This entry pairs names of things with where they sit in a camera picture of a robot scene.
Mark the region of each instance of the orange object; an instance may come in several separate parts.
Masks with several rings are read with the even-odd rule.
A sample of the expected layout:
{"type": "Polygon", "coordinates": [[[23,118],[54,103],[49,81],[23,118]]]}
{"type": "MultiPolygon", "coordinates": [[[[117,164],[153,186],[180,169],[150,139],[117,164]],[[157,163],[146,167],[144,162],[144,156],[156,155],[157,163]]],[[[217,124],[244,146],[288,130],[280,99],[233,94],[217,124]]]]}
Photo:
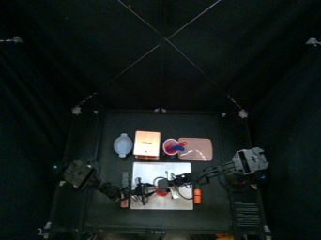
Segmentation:
{"type": "Polygon", "coordinates": [[[200,188],[197,188],[196,190],[194,190],[194,203],[197,203],[197,204],[201,204],[201,189],[200,188]]]}

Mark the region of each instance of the white container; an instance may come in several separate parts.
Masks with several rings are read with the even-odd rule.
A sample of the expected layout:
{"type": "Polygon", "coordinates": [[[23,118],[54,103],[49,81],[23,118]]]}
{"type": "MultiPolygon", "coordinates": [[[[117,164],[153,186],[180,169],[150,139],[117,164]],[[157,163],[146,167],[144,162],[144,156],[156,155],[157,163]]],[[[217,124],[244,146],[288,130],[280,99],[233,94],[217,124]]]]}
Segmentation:
{"type": "Polygon", "coordinates": [[[118,153],[120,157],[125,158],[132,149],[133,140],[129,137],[128,133],[122,133],[121,137],[114,141],[114,150],[118,153]]]}

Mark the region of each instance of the black floor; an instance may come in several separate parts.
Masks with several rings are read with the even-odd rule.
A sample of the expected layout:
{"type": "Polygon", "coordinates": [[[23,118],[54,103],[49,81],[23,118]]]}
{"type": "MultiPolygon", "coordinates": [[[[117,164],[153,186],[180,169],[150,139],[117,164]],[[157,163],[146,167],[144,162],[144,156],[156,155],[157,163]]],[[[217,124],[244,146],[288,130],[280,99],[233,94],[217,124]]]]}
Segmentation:
{"type": "MultiPolygon", "coordinates": [[[[122,133],[134,140],[136,131],[160,131],[162,141],[181,137],[208,138],[213,145],[213,161],[192,161],[192,171],[201,171],[225,161],[232,161],[237,150],[252,147],[248,125],[237,115],[189,114],[189,113],[146,113],[146,112],[101,112],[75,117],[67,147],[69,159],[97,158],[99,177],[122,186],[122,172],[133,170],[137,161],[134,155],[121,158],[114,152],[113,143],[122,133]]],[[[120,202],[113,202],[101,192],[87,190],[78,196],[75,206],[71,204],[73,191],[67,201],[61,201],[57,225],[71,225],[93,231],[118,232],[174,232],[174,233],[221,233],[232,231],[232,209],[229,193],[213,178],[210,184],[202,186],[202,203],[193,210],[130,210],[122,209],[120,202]]]]}

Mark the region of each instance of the wooden block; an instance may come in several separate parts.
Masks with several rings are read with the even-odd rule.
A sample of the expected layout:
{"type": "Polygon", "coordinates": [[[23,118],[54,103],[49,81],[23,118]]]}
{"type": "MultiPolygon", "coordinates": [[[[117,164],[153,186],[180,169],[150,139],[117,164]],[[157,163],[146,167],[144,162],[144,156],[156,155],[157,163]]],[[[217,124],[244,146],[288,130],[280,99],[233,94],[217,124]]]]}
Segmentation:
{"type": "Polygon", "coordinates": [[[160,159],[161,132],[137,131],[134,154],[137,159],[160,159]]]}

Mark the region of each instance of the red object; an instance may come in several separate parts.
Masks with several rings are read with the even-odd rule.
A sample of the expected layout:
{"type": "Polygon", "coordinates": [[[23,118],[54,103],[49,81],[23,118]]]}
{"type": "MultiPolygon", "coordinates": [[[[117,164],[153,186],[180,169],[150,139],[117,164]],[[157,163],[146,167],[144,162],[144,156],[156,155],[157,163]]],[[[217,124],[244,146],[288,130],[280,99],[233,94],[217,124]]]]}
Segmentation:
{"type": "Polygon", "coordinates": [[[197,189],[194,190],[194,203],[197,203],[197,204],[201,203],[201,195],[202,195],[201,189],[197,188],[197,189]]]}
{"type": "Polygon", "coordinates": [[[158,196],[165,197],[165,196],[169,194],[169,192],[160,190],[160,189],[158,189],[158,186],[157,186],[157,187],[156,187],[156,194],[157,194],[158,196]]]}

